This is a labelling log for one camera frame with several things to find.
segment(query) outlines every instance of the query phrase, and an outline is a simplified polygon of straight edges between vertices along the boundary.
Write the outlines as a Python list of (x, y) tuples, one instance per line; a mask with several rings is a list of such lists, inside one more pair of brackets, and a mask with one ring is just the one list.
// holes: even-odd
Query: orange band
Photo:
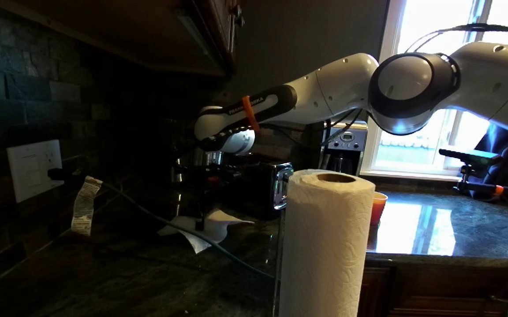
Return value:
[(241, 110), (246, 115), (246, 121), (248, 121), (252, 131), (259, 133), (259, 124), (255, 121), (255, 115), (253, 115), (253, 110), (252, 110), (252, 105), (250, 105), (250, 96), (241, 98)]
[(495, 186), (495, 187), (493, 187), (493, 200), (500, 198), (500, 196), (502, 196), (502, 193), (504, 193), (504, 187), (500, 187), (500, 186)]

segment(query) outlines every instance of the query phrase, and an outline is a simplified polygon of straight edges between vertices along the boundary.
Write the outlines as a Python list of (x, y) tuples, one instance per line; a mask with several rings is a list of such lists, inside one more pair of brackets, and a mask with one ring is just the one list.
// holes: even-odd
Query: white paper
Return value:
[[(197, 219), (192, 217), (174, 217), (170, 221), (170, 224), (176, 224), (179, 228), (185, 228), (192, 233), (202, 235), (204, 239), (211, 240), (213, 244), (220, 244), (225, 235), (227, 235), (227, 226), (234, 226), (234, 224), (253, 224), (252, 221), (243, 221), (243, 219), (236, 219), (232, 216), (223, 214), (222, 210), (213, 210), (211, 214), (206, 216), (204, 219), (204, 230), (202, 232), (195, 232), (195, 223)], [(200, 254), (202, 251), (206, 251), (207, 247), (211, 247), (209, 244), (206, 244), (204, 240), (178, 232), (170, 226), (163, 226), (158, 235), (160, 237), (167, 237), (167, 235), (183, 235), (186, 239), (186, 242), (190, 244), (190, 247), (193, 249), (195, 254)]]

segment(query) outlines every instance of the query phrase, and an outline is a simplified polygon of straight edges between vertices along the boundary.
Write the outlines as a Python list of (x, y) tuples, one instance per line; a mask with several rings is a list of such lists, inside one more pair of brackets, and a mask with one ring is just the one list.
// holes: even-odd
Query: paper towel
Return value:
[[(192, 217), (174, 217), (170, 221), (170, 224), (185, 228), (186, 232), (197, 233), (204, 239), (209, 239), (213, 244), (220, 244), (225, 239), (227, 226), (253, 224), (252, 221), (243, 221), (243, 219), (236, 219), (232, 216), (227, 216), (222, 210), (213, 210), (204, 217), (204, 230), (202, 232), (195, 232), (195, 223), (197, 223), (197, 219), (192, 219)], [(169, 228), (169, 226), (162, 228), (158, 232), (158, 237), (167, 237), (167, 235), (174, 235), (174, 233), (181, 233), (195, 254), (200, 254), (202, 251), (211, 247), (209, 244), (199, 240), (197, 237), (188, 235), (185, 232), (178, 232), (178, 230)]]
[(280, 317), (356, 317), (375, 186), (305, 170), (287, 184)]
[(82, 237), (91, 237), (93, 202), (100, 191), (102, 180), (84, 177), (84, 182), (75, 196), (70, 232)]

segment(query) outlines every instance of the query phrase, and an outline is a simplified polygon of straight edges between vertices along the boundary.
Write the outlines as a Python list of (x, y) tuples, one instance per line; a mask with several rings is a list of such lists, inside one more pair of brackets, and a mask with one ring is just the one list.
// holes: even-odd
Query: coffee maker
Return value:
[(364, 122), (338, 122), (331, 128), (324, 128), (319, 168), (357, 175), (364, 140)]

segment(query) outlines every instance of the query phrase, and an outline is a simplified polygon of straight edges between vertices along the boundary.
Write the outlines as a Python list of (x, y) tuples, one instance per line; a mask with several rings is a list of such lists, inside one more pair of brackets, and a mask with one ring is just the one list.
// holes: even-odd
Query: upper cabinet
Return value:
[(0, 0), (0, 8), (155, 71), (234, 73), (237, 0)]

